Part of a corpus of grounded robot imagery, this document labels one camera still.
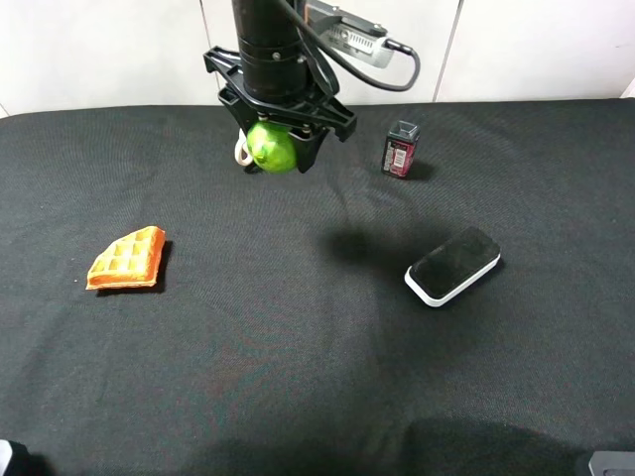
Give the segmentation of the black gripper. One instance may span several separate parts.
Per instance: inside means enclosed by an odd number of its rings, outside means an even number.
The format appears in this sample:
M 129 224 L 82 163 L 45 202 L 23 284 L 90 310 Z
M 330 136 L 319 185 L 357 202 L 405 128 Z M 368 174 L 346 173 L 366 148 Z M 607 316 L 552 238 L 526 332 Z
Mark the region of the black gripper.
M 261 116 L 271 123 L 295 128 L 290 131 L 290 139 L 296 152 L 297 169 L 302 174 L 315 164 L 327 129 L 332 129 L 340 142 L 355 132 L 357 116 L 314 82 L 282 99 L 257 99 L 247 90 L 238 52 L 213 47 L 203 54 L 203 60 L 208 72 L 217 72 L 225 80 L 217 97 L 243 131 L 248 131 Z

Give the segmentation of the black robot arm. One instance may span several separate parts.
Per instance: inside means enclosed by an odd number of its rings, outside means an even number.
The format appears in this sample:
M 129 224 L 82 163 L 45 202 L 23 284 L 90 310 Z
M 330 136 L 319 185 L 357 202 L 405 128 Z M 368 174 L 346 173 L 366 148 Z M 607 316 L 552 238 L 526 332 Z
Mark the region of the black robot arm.
M 216 46 L 203 55 L 206 70 L 225 85 L 218 99 L 246 134 L 257 124 L 280 126 L 307 172 L 326 135 L 342 142 L 355 114 L 337 99 L 339 82 L 308 25 L 304 1 L 234 1 L 236 52 Z

